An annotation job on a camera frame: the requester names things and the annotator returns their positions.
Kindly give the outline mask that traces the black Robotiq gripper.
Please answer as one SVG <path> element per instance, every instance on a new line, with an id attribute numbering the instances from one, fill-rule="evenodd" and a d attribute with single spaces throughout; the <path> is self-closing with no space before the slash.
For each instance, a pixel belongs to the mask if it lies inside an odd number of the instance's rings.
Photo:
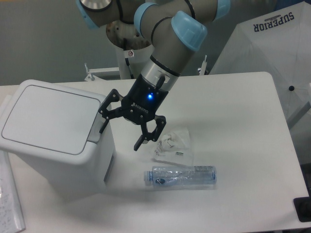
<path id="1" fill-rule="evenodd" d="M 166 125 L 165 116 L 155 116 L 156 111 L 168 95 L 168 91 L 161 89 L 164 81 L 165 78 L 161 75 L 156 85 L 152 85 L 142 75 L 139 75 L 124 98 L 116 89 L 112 89 L 98 109 L 98 113 L 105 119 L 99 133 L 104 132 L 111 119 L 124 117 L 141 126 L 142 134 L 134 145 L 134 151 L 137 151 L 141 144 L 146 144 L 150 140 L 157 141 Z M 121 101 L 121 107 L 108 110 L 112 102 L 119 101 Z M 148 132 L 147 122 L 153 119 L 156 127 L 152 132 Z"/>

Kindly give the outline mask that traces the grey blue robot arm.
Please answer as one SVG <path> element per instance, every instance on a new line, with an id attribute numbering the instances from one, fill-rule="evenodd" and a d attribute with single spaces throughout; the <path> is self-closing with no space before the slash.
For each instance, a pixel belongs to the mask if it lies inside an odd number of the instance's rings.
<path id="1" fill-rule="evenodd" d="M 98 112 L 108 123 L 123 117 L 139 125 L 142 134 L 134 145 L 158 140 L 166 119 L 156 111 L 207 36 L 205 24 L 224 17 L 228 0 L 173 0 L 159 5 L 144 0 L 78 0 L 87 26 L 97 29 L 120 20 L 133 24 L 154 51 L 128 94 L 110 91 Z"/>

